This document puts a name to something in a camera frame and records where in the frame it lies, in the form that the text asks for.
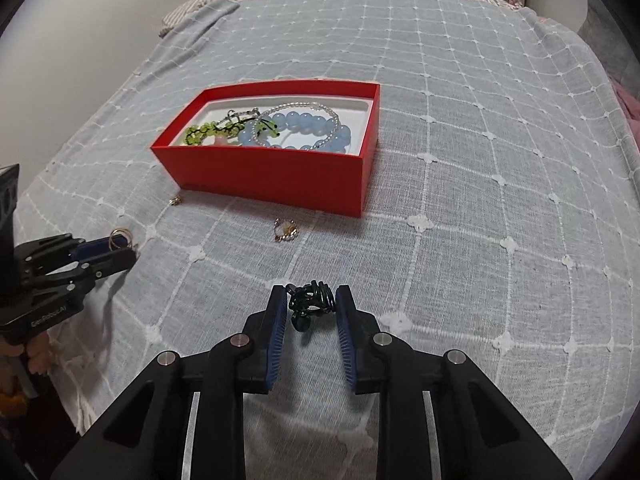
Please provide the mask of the black hair claw clip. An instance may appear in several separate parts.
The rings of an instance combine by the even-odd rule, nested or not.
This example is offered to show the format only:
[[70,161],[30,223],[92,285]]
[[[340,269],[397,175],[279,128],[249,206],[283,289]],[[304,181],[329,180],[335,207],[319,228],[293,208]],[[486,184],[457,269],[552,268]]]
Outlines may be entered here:
[[303,286],[287,284],[285,291],[290,297],[288,308],[292,311],[291,321],[296,332],[306,332],[313,318],[336,311],[333,292],[326,283],[311,281]]

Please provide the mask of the red cardboard box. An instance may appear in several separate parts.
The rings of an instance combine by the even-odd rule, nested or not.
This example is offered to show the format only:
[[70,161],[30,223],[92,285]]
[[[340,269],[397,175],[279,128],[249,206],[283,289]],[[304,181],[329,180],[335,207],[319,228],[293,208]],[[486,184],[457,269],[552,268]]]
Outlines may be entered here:
[[[366,203],[378,144],[381,86],[375,82],[289,79],[226,84],[202,90],[151,145],[155,157],[185,190],[264,200],[359,218]],[[287,102],[329,105],[352,130],[347,154],[301,148],[186,146],[186,127],[227,110]]]

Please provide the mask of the gold earring with chain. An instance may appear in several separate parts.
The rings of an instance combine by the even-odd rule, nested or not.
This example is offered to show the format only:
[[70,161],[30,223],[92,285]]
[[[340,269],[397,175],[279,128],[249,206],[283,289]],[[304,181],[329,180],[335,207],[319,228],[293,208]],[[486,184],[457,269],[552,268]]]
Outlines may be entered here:
[[298,237],[299,227],[292,219],[277,218],[273,222],[273,240],[276,243],[292,242]]

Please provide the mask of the grey checked bed blanket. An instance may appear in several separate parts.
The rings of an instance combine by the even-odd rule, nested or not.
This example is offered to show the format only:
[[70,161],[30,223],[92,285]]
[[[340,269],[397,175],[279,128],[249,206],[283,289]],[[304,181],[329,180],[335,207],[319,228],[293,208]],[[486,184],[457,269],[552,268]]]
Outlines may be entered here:
[[[188,193],[152,142],[205,88],[311,77],[381,86],[359,219]],[[292,242],[273,222],[292,219]],[[465,351],[577,479],[639,401],[639,151],[582,40],[466,0],[206,6],[171,32],[23,193],[20,240],[134,234],[134,268],[54,331],[88,429],[158,352],[209,349],[275,284],[321,280],[413,348]]]

